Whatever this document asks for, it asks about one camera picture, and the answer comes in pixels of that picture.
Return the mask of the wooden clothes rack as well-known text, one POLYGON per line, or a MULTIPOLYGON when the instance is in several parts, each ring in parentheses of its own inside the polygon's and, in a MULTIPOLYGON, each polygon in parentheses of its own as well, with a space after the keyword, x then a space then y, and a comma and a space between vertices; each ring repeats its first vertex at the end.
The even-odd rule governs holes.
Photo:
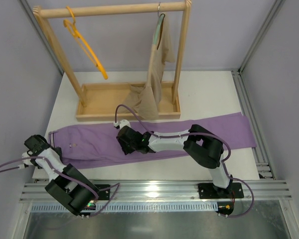
POLYGON ((192 2, 184 0, 179 2, 141 3, 125 5, 107 5, 67 8, 42 9, 33 7, 33 15, 46 37, 52 52, 56 55, 62 70, 68 77, 72 87, 79 98, 76 112, 77 121, 107 121, 114 117, 115 107, 130 92, 129 83, 87 83, 81 85, 70 66, 65 53, 59 43, 50 23, 50 18, 88 17, 99 15, 121 15, 152 12, 182 12, 181 31, 178 44, 176 69, 172 82, 163 82, 163 101, 159 105, 158 116, 161 120, 178 119, 180 117, 180 104, 178 85, 185 50, 188 22, 192 2))

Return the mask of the orange plastic hanger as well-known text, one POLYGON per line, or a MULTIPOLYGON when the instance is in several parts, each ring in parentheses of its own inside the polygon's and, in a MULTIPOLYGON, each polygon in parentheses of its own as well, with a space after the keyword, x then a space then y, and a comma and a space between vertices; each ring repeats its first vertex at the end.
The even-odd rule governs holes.
POLYGON ((79 32, 79 30, 76 27, 76 18, 72 9, 69 6, 66 6, 66 9, 69 11, 72 21, 64 19, 64 27, 69 31, 69 33, 72 35, 77 44, 81 47, 84 53, 88 56, 93 65, 101 72, 103 78, 107 80, 108 74, 105 68, 103 67, 102 63, 98 59, 97 55, 95 54, 89 43, 86 41, 86 39, 83 37, 83 35, 79 32))

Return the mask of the left aluminium frame post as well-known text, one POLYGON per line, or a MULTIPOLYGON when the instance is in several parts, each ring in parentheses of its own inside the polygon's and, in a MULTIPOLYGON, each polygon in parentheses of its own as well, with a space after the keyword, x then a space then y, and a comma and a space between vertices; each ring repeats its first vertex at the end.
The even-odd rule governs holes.
POLYGON ((64 71, 61 67, 61 64, 59 60, 57 59, 56 55, 54 54, 52 48, 50 47, 50 44, 48 43, 43 31, 41 30, 37 20, 34 17, 34 14, 32 12, 32 8, 30 7, 30 4, 27 0, 17 0, 17 2, 20 4, 23 12, 27 16, 28 20, 30 21, 30 24, 32 25, 34 31, 36 32, 37 36, 39 37, 41 43, 43 44, 44 48, 47 50, 50 58, 52 59, 54 65, 58 69, 58 72, 61 76, 63 76, 64 71))

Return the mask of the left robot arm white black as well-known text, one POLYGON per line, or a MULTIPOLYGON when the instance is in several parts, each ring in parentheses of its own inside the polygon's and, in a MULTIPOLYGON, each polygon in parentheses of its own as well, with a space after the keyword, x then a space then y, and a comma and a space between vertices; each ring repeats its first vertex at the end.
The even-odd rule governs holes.
POLYGON ((47 193, 74 215, 91 201, 97 200, 98 188, 72 164, 64 165, 62 151, 55 148, 40 135, 32 135, 25 142, 27 152, 22 155, 25 165, 44 169, 49 183, 47 193))

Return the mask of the aluminium mounting rail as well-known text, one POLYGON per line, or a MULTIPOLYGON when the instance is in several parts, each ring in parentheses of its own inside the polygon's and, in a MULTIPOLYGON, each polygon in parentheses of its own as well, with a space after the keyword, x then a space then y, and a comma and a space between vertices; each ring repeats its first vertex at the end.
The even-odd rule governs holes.
MULTIPOLYGON (((198 181, 142 181, 124 180, 115 196, 116 201, 181 201, 199 200, 198 181)), ((52 202, 54 199, 45 191, 47 182, 26 183, 21 192, 20 202, 52 202)), ((256 200, 292 198, 284 180, 262 179, 247 181, 256 200)))

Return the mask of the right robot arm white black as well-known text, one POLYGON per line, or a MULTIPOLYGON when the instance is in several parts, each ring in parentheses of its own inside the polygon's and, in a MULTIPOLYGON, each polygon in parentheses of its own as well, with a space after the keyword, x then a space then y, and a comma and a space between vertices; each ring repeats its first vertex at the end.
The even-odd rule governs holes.
POLYGON ((209 170, 213 189, 220 198, 231 195, 233 180, 224 164, 231 156, 231 148, 225 140, 197 124, 178 133, 140 133, 126 125, 120 128, 116 139, 125 155, 135 151, 142 154, 186 152, 196 163, 209 170))

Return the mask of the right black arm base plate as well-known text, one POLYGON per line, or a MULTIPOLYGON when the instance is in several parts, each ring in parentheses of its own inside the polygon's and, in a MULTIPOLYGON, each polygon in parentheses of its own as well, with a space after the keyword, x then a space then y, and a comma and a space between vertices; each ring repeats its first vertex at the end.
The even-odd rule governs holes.
POLYGON ((200 199, 244 198, 242 185, 240 183, 231 183, 226 189, 216 187, 213 183, 199 183, 198 193, 200 199))

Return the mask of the right aluminium frame post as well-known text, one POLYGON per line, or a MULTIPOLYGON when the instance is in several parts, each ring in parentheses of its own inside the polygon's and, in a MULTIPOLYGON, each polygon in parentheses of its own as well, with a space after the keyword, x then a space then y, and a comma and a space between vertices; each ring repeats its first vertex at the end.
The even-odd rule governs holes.
POLYGON ((245 68, 247 67, 248 63, 252 59, 253 55, 255 54, 256 50, 260 46, 261 42, 263 41, 264 37, 266 36, 267 32, 269 31, 272 23, 274 22, 275 18, 277 17, 278 13, 280 12, 281 8, 283 7, 285 0, 275 0, 273 5, 271 6, 268 14, 264 22, 262 23, 260 29, 258 30, 255 39, 252 42, 249 50, 247 51, 246 56, 244 57, 242 64, 238 70, 239 74, 242 74, 245 68))

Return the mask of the beige trousers on hanger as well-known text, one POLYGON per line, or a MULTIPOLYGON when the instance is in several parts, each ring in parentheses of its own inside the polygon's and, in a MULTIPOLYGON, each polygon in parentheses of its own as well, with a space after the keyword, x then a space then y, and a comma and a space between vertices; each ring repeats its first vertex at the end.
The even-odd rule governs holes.
POLYGON ((158 119, 158 105, 162 98, 162 77, 166 62, 175 62, 167 13, 162 25, 159 48, 151 45, 147 81, 141 87, 130 85, 130 93, 123 104, 146 120, 158 119))

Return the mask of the purple trousers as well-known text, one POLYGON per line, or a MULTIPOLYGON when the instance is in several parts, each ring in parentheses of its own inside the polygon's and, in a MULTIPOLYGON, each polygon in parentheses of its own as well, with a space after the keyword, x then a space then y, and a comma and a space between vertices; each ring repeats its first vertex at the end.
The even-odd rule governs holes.
MULTIPOLYGON (((225 140, 231 149, 256 147, 249 120, 241 113, 233 113, 205 119, 144 122, 152 130, 162 133, 175 133, 198 124, 225 140)), ((51 131, 47 141, 52 147, 62 151, 62 162, 72 164, 77 169, 88 169, 144 161, 163 160, 186 156, 181 151, 162 151, 142 154, 133 152, 124 155, 116 136, 118 130, 112 123, 77 124, 51 131)))

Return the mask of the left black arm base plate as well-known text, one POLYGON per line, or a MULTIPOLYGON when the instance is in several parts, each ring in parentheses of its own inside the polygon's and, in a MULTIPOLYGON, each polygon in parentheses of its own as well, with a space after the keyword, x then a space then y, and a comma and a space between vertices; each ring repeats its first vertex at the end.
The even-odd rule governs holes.
POLYGON ((98 201, 106 201, 110 199, 110 185, 109 184, 95 184, 98 201))

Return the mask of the green hanger with metal hook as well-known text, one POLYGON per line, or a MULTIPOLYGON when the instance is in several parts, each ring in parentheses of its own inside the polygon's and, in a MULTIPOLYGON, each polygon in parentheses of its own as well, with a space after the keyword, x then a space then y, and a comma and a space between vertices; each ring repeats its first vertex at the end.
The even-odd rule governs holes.
POLYGON ((158 6, 157 6, 158 20, 157 20, 156 28, 155 28, 154 35, 153 35, 153 40, 152 40, 153 45, 155 45, 157 49, 159 48, 161 32, 162 32, 162 25, 163 25, 163 21, 165 18, 165 14, 160 13, 160 4, 161 4, 161 2, 159 2, 158 6))

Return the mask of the aluminium frame post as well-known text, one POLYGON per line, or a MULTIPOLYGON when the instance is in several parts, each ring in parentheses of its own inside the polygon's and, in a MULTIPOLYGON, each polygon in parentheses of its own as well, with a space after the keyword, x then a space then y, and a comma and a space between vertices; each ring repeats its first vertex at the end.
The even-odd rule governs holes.
POLYGON ((269 31, 272 23, 274 22, 275 18, 277 17, 278 13, 280 12, 281 8, 283 7, 285 0, 275 0, 273 5, 271 6, 268 14, 264 22, 262 23, 260 29, 258 30, 255 39, 252 42, 249 50, 247 51, 246 56, 244 57, 242 64, 238 70, 239 74, 242 74, 245 68, 247 67, 248 63, 252 59, 253 55, 255 54, 256 50, 260 46, 261 42, 263 41, 264 37, 266 36, 267 32, 269 31))
POLYGON ((50 58, 52 59, 54 65, 58 69, 58 72, 61 76, 63 76, 64 71, 61 67, 61 64, 59 60, 57 59, 56 55, 54 54, 52 48, 50 47, 50 44, 48 43, 43 31, 41 30, 37 20, 34 17, 34 14, 32 12, 32 8, 30 7, 30 4, 27 0, 17 0, 17 2, 20 4, 23 12, 27 16, 28 20, 30 21, 30 24, 32 25, 34 31, 36 32, 37 36, 39 37, 41 43, 43 44, 44 48, 47 50, 50 58))

